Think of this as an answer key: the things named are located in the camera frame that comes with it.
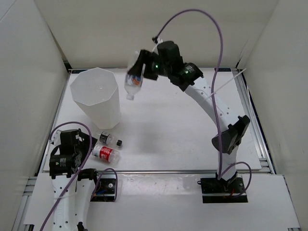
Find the clear bottle blue orange label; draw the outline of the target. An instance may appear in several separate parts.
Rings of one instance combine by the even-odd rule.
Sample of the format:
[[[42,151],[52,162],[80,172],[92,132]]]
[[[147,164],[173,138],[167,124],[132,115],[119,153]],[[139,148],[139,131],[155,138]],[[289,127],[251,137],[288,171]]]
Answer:
[[[134,54],[130,57],[128,61],[127,71],[130,70],[136,63],[139,53],[140,53],[139,51],[135,51]],[[128,100],[131,101],[134,100],[135,95],[141,89],[142,83],[143,83],[143,77],[137,77],[135,75],[129,75],[128,73],[126,73],[124,89],[127,92],[126,98]]]

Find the clear bottle red label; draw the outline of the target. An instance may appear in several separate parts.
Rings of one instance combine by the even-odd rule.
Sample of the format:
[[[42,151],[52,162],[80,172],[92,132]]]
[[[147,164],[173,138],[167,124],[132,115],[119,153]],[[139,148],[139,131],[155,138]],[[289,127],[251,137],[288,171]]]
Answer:
[[[104,146],[102,144],[96,144],[92,150],[92,155],[100,158],[101,160],[116,165],[120,160],[120,152]]]

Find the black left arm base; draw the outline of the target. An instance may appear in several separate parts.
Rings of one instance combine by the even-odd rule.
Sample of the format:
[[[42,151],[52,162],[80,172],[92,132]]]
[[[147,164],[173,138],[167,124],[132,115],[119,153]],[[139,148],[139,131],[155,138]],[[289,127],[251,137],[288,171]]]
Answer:
[[[104,174],[91,197],[91,202],[115,202],[117,198],[118,177],[117,174]]]

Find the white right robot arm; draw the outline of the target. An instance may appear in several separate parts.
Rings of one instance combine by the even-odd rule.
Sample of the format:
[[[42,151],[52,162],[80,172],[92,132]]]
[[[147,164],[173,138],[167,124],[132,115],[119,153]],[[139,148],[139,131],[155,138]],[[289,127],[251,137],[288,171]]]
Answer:
[[[128,64],[125,84],[139,89],[143,79],[157,80],[159,76],[167,77],[195,100],[216,125],[218,133],[212,138],[212,145],[218,151],[216,187],[228,192],[237,178],[237,151],[250,124],[249,117],[234,113],[216,96],[203,72],[195,64],[183,60],[173,41],[157,44],[154,51],[135,52]]]

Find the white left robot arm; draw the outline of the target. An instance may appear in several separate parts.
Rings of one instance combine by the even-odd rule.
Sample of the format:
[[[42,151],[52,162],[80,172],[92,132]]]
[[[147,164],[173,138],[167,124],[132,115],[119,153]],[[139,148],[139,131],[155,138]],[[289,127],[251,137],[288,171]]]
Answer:
[[[94,168],[81,169],[90,145],[80,129],[57,130],[51,139],[55,148],[49,160],[55,209],[54,231],[86,231],[92,193],[101,187]]]

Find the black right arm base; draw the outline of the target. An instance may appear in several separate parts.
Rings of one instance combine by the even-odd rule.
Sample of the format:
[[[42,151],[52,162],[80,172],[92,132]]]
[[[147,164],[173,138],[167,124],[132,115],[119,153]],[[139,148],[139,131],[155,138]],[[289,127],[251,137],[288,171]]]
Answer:
[[[244,190],[241,177],[237,177],[228,189],[215,178],[201,178],[197,184],[201,186],[203,204],[248,203],[246,193],[241,194]]]

